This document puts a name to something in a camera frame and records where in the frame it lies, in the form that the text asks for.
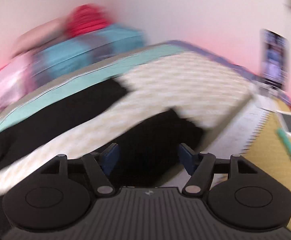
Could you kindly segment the yellow patterned mat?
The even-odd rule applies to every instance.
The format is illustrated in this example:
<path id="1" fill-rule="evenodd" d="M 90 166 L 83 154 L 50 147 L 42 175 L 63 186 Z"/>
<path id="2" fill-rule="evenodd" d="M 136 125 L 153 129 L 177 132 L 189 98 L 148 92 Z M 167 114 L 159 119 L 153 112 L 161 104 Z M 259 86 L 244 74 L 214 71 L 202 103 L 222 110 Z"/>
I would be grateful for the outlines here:
<path id="1" fill-rule="evenodd" d="M 244 156 L 291 191 L 291 161 L 276 134 L 279 124 L 276 114 L 271 112 Z M 291 230 L 291 219 L 288 228 Z"/>

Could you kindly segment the wall poster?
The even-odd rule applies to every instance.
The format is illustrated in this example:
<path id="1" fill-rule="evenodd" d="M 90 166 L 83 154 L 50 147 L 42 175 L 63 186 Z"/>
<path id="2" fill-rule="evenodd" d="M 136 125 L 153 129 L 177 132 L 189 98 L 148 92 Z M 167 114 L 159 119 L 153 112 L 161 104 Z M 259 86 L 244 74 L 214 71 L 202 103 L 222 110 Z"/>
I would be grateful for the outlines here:
<path id="1" fill-rule="evenodd" d="M 261 31 L 261 81 L 285 90 L 288 77 L 288 41 L 268 29 Z"/>

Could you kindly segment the black pants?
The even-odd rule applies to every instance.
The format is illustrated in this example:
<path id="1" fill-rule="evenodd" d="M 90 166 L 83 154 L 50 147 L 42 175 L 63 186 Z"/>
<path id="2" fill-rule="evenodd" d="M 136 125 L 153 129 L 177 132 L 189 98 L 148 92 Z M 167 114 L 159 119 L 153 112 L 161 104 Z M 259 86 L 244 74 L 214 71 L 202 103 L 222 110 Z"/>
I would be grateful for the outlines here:
<path id="1" fill-rule="evenodd" d="M 58 154 L 72 159 L 116 143 L 110 181 L 151 186 L 178 162 L 178 145 L 199 146 L 204 130 L 186 115 L 188 95 L 107 79 L 0 132 L 0 237 L 10 230 L 3 195 Z"/>

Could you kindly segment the zigzag patterned bed sheet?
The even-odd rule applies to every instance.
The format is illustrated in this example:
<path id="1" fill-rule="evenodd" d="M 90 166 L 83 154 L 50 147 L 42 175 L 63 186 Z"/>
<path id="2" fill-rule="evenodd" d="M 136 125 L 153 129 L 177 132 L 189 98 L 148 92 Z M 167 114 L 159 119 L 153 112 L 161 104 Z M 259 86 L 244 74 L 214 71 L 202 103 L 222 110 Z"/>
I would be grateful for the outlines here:
<path id="1" fill-rule="evenodd" d="M 243 67 L 190 50 L 139 64 L 117 78 L 128 95 L 0 171 L 0 196 L 54 156 L 81 157 L 169 108 L 205 129 L 201 150 L 214 148 L 236 114 L 251 105 L 254 79 Z"/>

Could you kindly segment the teal grey striped quilt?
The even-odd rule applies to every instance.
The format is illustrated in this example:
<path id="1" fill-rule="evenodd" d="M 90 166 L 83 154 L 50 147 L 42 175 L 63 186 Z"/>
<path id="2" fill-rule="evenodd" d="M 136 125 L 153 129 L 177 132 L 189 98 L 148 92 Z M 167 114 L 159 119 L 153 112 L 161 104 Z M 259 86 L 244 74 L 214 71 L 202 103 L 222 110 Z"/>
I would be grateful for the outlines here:
<path id="1" fill-rule="evenodd" d="M 33 56 L 31 75 L 36 87 L 91 64 L 146 44 L 143 33 L 112 24 L 48 47 Z"/>

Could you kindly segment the peach pillow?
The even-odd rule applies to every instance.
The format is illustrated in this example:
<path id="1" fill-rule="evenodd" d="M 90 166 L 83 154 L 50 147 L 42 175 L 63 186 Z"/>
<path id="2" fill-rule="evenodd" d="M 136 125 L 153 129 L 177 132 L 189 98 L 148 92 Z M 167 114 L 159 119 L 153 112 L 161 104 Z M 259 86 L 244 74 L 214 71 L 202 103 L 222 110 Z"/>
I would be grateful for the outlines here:
<path id="1" fill-rule="evenodd" d="M 11 48 L 11 58 L 29 51 L 41 51 L 67 40 L 66 19 L 56 18 L 18 37 Z"/>

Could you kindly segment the red folded blanket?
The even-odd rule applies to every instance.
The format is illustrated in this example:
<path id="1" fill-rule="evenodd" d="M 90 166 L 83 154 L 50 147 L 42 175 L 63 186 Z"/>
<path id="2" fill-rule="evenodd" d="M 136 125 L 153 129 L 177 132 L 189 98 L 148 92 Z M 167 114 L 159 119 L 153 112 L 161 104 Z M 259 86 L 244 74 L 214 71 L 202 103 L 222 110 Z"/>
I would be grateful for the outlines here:
<path id="1" fill-rule="evenodd" d="M 76 37 L 96 30 L 104 29 L 111 24 L 103 7 L 95 4 L 84 4 L 76 7 L 66 18 L 66 33 Z"/>

